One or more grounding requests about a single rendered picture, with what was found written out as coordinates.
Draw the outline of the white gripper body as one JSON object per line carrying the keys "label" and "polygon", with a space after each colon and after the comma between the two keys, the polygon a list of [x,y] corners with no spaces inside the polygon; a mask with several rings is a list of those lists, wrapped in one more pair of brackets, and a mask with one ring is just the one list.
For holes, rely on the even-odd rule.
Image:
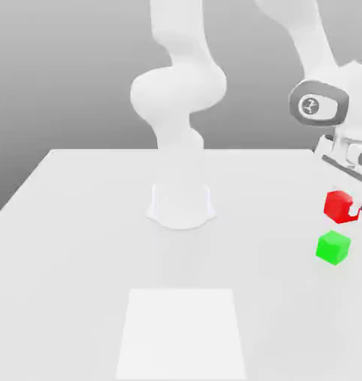
{"label": "white gripper body", "polygon": [[314,150],[316,164],[327,182],[348,193],[362,206],[362,144],[346,144],[341,152],[334,152],[333,141],[319,141]]}

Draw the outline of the small red cube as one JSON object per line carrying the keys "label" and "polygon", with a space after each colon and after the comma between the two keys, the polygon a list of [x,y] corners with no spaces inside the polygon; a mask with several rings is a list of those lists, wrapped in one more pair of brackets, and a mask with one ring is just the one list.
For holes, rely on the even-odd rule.
{"label": "small red cube", "polygon": [[360,209],[357,213],[350,214],[353,198],[344,191],[333,190],[327,193],[323,212],[337,224],[348,223],[358,220]]}

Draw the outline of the small green cube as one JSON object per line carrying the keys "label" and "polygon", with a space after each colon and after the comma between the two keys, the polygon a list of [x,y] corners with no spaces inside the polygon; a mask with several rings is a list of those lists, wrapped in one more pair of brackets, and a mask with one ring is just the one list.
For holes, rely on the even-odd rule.
{"label": "small green cube", "polygon": [[336,266],[348,256],[350,244],[349,237],[329,231],[319,237],[316,256]]}

